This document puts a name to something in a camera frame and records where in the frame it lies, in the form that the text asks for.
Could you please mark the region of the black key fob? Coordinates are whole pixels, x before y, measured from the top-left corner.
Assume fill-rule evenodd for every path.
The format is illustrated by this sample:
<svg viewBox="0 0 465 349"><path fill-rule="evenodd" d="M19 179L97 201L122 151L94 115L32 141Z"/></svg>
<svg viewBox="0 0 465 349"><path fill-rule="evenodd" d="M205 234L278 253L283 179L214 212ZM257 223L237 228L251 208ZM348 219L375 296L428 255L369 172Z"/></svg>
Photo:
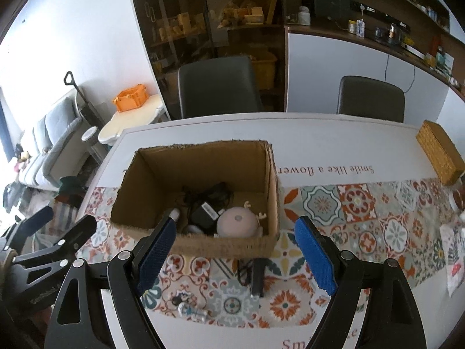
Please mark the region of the black key fob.
<svg viewBox="0 0 465 349"><path fill-rule="evenodd" d="M175 306L178 307L180 304L183 302L189 302L191 298L191 294L183 291L179 291L174 295L171 299L171 303Z"/></svg>

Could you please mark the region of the small clear plastic bottle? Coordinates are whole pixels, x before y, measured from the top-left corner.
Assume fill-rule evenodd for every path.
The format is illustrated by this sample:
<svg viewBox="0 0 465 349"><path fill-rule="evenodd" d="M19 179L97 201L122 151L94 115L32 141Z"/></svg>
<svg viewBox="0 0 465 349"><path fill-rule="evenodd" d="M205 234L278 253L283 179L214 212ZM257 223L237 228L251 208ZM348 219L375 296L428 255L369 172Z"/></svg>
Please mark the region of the small clear plastic bottle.
<svg viewBox="0 0 465 349"><path fill-rule="evenodd" d="M188 302L181 302L177 307L177 310L180 316L186 319L205 323L208 318L208 312L206 310L193 307L193 305Z"/></svg>

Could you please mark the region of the black power adapter with cable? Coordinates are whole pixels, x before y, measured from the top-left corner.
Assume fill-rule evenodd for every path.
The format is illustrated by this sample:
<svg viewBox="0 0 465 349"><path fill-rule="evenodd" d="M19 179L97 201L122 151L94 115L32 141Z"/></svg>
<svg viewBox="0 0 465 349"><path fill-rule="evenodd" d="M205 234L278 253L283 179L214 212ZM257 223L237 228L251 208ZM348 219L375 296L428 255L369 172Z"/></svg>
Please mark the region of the black power adapter with cable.
<svg viewBox="0 0 465 349"><path fill-rule="evenodd" d="M267 259L238 259L237 280L243 287L249 289L251 297L263 297L264 276Z"/></svg>

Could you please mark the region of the pink deer night light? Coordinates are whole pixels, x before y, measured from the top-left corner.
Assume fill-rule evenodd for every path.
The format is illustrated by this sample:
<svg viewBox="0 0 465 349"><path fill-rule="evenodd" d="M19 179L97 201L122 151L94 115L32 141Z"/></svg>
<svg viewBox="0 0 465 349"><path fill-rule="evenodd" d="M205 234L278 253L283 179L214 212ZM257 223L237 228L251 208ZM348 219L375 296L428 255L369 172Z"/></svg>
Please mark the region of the pink deer night light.
<svg viewBox="0 0 465 349"><path fill-rule="evenodd" d="M261 222L267 218L262 212L254 213L252 204L245 201L242 206L228 208L217 219L217 237L247 239L261 237Z"/></svg>

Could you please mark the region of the striped fabric basket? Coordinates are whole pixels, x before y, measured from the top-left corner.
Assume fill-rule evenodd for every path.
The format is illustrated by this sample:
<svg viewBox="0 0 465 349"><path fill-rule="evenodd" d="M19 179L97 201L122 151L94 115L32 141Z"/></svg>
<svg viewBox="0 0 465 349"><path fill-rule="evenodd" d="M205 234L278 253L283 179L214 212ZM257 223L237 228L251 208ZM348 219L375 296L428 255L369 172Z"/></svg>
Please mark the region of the striped fabric basket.
<svg viewBox="0 0 465 349"><path fill-rule="evenodd" d="M75 224L79 208L70 204L58 202L54 199L42 201L35 208L50 206L53 210L53 218L37 231L32 238L34 251L51 247Z"/></svg>

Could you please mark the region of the grey sofa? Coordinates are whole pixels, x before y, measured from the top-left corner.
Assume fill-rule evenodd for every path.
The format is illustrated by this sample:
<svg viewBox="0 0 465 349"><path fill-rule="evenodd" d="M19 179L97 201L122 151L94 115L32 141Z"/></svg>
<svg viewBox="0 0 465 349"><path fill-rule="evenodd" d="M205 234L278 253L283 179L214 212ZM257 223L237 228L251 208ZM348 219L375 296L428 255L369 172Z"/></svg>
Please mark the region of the grey sofa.
<svg viewBox="0 0 465 349"><path fill-rule="evenodd" d="M81 140L90 128L79 111L82 105L81 97L70 91L31 128L23 131L20 145L28 158L20 165L20 183L57 191L63 177L76 176L81 171L90 156Z"/></svg>

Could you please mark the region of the white cylindrical air purifier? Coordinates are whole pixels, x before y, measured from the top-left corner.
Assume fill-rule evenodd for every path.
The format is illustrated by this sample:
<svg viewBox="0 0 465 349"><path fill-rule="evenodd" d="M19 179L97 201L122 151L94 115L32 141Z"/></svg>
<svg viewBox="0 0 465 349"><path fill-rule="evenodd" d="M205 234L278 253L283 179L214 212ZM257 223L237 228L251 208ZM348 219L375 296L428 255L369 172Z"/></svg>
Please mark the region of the white cylindrical air purifier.
<svg viewBox="0 0 465 349"><path fill-rule="evenodd" d="M101 165L109 151L107 145L99 142L99 128L97 126L90 127L81 136L81 141L87 146L92 158Z"/></svg>

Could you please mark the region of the patterned floral table runner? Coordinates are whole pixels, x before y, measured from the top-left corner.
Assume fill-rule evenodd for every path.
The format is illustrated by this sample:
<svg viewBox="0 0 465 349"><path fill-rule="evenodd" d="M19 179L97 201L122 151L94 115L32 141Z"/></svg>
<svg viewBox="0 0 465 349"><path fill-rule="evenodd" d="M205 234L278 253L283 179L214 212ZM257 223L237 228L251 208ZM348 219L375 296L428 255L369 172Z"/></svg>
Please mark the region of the patterned floral table runner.
<svg viewBox="0 0 465 349"><path fill-rule="evenodd" d="M154 285L142 294L149 311L179 316L171 299L191 294L210 325L271 328L309 325L329 302L298 247L294 223L308 216L323 235L359 259L399 262L407 282L418 286L445 271L452 294L464 282L464 226L448 189L434 178L283 188L280 233L267 259L263 297L254 299L237 280L237 260L172 254Z"/></svg>

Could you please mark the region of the black upright vacuum cleaner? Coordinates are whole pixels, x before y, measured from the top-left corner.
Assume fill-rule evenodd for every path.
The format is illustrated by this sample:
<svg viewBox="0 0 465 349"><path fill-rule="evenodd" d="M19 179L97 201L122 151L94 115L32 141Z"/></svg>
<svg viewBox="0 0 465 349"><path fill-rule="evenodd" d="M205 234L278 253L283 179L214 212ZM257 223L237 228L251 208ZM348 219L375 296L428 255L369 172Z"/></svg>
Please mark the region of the black upright vacuum cleaner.
<svg viewBox="0 0 465 349"><path fill-rule="evenodd" d="M98 129L101 129L104 125L102 117L76 84L71 71L65 74L63 81L65 85L74 87L76 91L76 107L84 120L89 123L90 126L96 126Z"/></svg>

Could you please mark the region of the black charger in box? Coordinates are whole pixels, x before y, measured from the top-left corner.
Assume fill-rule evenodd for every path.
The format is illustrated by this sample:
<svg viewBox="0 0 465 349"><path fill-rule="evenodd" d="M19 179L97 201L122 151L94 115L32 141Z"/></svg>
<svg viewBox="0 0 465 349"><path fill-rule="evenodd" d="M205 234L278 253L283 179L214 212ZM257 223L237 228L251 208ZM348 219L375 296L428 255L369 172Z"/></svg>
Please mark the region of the black charger in box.
<svg viewBox="0 0 465 349"><path fill-rule="evenodd" d="M208 202L196 208L189 218L189 223L196 226L203 234L213 236L217 233L217 221L225 208L215 210Z"/></svg>

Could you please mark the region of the cream flower-shaped kids table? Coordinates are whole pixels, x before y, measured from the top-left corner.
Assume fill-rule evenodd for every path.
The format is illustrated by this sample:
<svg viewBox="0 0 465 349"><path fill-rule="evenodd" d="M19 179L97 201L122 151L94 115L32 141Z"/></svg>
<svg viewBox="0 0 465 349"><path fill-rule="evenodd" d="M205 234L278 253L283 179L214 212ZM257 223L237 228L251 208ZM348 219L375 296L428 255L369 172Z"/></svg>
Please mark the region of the cream flower-shaped kids table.
<svg viewBox="0 0 465 349"><path fill-rule="evenodd" d="M139 108L116 112L98 135L101 144L113 146L124 129L132 129L157 122L166 112L160 94L151 95Z"/></svg>

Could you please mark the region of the orange plastic crate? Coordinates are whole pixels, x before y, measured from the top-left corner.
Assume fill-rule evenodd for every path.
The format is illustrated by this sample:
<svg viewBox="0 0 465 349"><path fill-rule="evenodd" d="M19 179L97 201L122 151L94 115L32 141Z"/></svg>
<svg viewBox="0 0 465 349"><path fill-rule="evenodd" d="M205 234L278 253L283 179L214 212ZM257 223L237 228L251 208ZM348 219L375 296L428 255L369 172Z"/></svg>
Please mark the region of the orange plastic crate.
<svg viewBox="0 0 465 349"><path fill-rule="evenodd" d="M139 83L132 88L121 91L113 98L112 103L116 106L117 112L125 112L141 107L148 99L146 86Z"/></svg>

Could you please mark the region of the brown cardboard box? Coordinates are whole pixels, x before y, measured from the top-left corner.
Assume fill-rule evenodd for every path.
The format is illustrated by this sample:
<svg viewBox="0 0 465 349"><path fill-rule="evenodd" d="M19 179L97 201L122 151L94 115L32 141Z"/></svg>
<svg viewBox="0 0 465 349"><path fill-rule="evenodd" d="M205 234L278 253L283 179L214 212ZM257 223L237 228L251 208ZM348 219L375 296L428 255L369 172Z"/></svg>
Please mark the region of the brown cardboard box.
<svg viewBox="0 0 465 349"><path fill-rule="evenodd" d="M208 202L215 210L252 204L261 237L221 238L185 234L194 210ZM272 255L279 237L278 177L273 148L263 140L229 140L138 149L125 171L110 213L110 223L144 233L177 208L177 254L220 259L258 259Z"/></svg>

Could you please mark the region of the woven wicker tissue box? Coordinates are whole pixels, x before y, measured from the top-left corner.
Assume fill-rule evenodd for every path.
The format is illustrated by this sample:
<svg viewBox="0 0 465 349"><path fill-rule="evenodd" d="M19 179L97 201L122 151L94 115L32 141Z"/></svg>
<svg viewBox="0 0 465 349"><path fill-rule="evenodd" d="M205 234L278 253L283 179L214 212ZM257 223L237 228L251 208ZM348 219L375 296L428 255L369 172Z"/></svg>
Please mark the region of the woven wicker tissue box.
<svg viewBox="0 0 465 349"><path fill-rule="evenodd" d="M446 131L433 121L423 121L416 139L440 182L453 186L464 173L464 159Z"/></svg>

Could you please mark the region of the dark green chair right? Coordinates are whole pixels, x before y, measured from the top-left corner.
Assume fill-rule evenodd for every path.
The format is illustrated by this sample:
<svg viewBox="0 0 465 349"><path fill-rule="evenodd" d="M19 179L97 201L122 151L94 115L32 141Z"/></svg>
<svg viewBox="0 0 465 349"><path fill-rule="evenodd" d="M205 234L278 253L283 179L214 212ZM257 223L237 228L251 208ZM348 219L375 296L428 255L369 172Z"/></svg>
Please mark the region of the dark green chair right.
<svg viewBox="0 0 465 349"><path fill-rule="evenodd" d="M395 85L365 76L344 76L337 113L403 123L405 96Z"/></svg>

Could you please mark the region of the dark green chair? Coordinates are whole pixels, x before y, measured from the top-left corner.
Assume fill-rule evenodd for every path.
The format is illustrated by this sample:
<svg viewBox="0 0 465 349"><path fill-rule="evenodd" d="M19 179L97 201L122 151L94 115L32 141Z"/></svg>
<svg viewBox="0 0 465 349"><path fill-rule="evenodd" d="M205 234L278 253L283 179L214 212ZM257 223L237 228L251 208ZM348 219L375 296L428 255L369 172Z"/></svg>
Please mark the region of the dark green chair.
<svg viewBox="0 0 465 349"><path fill-rule="evenodd" d="M251 60L231 56L196 61L178 70L181 117L262 111Z"/></svg>
<svg viewBox="0 0 465 349"><path fill-rule="evenodd" d="M344 76L337 113L403 123L405 96L395 85L365 76Z"/></svg>

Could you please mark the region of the dark green chair left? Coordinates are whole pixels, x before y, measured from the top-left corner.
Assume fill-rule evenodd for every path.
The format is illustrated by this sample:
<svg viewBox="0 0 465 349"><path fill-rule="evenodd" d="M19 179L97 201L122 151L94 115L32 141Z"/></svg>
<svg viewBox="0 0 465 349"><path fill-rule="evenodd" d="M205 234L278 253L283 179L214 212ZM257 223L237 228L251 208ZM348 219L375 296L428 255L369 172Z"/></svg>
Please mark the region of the dark green chair left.
<svg viewBox="0 0 465 349"><path fill-rule="evenodd" d="M178 70L181 117L262 111L251 60L231 56L196 61Z"/></svg>

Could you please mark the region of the dark glass display cabinet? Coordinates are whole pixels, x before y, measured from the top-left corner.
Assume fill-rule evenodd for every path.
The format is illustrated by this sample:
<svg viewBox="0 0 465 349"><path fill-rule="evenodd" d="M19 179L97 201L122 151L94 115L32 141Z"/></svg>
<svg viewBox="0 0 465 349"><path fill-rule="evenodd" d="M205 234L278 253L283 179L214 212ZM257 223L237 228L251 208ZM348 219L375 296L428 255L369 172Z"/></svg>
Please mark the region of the dark glass display cabinet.
<svg viewBox="0 0 465 349"><path fill-rule="evenodd" d="M133 4L170 118L181 117L181 67L234 55L250 58L264 109L284 110L284 0L133 0Z"/></svg>

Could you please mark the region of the white sideboard cabinet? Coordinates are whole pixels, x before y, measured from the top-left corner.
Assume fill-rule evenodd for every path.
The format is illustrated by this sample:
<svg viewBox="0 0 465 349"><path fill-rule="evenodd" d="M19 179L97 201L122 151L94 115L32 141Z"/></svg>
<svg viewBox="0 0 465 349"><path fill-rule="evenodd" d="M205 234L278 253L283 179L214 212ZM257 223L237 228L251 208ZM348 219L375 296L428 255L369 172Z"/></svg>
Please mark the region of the white sideboard cabinet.
<svg viewBox="0 0 465 349"><path fill-rule="evenodd" d="M337 112L344 76L365 76L391 83L404 92L403 122L419 127L436 121L453 91L419 67L359 44L322 36L288 34L287 110Z"/></svg>

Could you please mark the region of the glass kettle on shelf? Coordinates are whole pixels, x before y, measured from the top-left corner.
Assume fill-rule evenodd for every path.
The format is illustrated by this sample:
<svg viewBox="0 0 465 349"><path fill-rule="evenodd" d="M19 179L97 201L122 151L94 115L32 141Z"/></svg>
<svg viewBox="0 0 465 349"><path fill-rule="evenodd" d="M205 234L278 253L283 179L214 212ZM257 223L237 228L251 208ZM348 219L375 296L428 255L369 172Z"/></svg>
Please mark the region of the glass kettle on shelf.
<svg viewBox="0 0 465 349"><path fill-rule="evenodd" d="M383 42L389 46L400 45L402 40L402 32L395 24L390 24L387 28L376 27L374 36L377 42Z"/></svg>

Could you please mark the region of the white ceramic jar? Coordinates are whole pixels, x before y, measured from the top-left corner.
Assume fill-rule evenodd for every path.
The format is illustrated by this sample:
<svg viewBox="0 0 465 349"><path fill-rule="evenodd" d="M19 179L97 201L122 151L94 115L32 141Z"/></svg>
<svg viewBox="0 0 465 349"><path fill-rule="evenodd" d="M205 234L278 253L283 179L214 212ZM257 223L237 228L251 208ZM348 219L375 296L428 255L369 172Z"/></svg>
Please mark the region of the white ceramic jar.
<svg viewBox="0 0 465 349"><path fill-rule="evenodd" d="M310 10L307 6L301 6L298 13L298 25L310 26Z"/></svg>

